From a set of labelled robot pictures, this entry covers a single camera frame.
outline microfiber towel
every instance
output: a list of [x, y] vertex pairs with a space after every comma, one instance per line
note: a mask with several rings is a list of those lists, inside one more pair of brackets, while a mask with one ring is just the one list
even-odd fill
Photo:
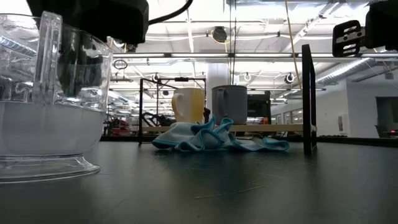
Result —
[[206, 124], [177, 122], [170, 129], [159, 135], [152, 144], [158, 149], [174, 148], [179, 151], [204, 150], [241, 150], [241, 151], [286, 151], [290, 145], [287, 141], [272, 138], [252, 138], [250, 140], [236, 139], [229, 133], [233, 120], [224, 118], [215, 128], [215, 117]]

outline white liquid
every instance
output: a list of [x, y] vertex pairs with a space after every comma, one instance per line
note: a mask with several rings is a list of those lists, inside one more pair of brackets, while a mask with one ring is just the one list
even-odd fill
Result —
[[0, 156], [81, 154], [101, 137], [104, 113], [0, 101]]

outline white column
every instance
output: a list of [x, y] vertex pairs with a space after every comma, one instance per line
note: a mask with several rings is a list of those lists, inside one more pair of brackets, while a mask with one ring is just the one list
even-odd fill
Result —
[[213, 115], [213, 108], [211, 106], [212, 94], [211, 89], [216, 86], [229, 85], [228, 83], [229, 70], [227, 63], [210, 63], [207, 70], [206, 83], [206, 108], [211, 111], [210, 117]]

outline plastic pitcher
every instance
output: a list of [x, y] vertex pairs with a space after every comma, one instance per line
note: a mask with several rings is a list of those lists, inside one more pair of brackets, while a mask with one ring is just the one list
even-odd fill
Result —
[[0, 14], [0, 183], [98, 172], [111, 49], [62, 17]]

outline desk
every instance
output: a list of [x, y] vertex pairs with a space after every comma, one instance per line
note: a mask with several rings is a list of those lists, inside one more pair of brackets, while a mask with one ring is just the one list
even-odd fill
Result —
[[101, 142], [95, 175], [0, 185], [2, 223], [398, 223], [398, 149], [180, 153]]

